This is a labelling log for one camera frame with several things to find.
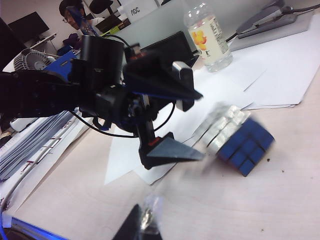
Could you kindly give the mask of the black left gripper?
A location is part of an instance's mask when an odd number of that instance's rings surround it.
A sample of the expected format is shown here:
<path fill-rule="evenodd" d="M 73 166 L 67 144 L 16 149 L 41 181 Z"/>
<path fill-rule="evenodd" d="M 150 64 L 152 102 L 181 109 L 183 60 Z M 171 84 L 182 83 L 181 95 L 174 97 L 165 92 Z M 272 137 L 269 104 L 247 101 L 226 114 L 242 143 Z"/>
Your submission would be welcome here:
<path fill-rule="evenodd" d="M 115 124 L 137 134 L 140 162 L 147 170 L 204 159 L 200 151 L 175 140 L 172 132 L 156 137 L 151 123 L 172 100 L 193 101 L 203 97 L 194 88 L 193 70 L 182 61 L 174 61 L 167 68 L 160 56 L 145 55 L 127 63 L 123 77 L 131 92 L 116 85 L 95 95 L 94 126 L 108 131 Z"/>

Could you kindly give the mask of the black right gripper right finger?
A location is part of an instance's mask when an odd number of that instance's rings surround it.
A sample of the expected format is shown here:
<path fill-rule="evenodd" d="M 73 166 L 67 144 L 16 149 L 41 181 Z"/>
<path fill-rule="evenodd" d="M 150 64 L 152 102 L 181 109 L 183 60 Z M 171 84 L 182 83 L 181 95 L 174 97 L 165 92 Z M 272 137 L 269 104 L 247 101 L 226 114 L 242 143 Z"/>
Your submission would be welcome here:
<path fill-rule="evenodd" d="M 141 210 L 141 239 L 162 240 L 163 198 L 158 195 L 148 195 L 143 202 Z"/>

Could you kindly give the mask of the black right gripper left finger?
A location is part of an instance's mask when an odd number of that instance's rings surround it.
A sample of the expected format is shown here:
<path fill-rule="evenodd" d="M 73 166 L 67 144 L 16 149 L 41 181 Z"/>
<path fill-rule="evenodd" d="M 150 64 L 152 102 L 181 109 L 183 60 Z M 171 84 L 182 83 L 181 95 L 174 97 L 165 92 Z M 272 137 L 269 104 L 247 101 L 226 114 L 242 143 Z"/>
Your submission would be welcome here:
<path fill-rule="evenodd" d="M 117 240 L 138 240 L 140 237 L 141 207 L 136 204 L 116 233 Z"/>

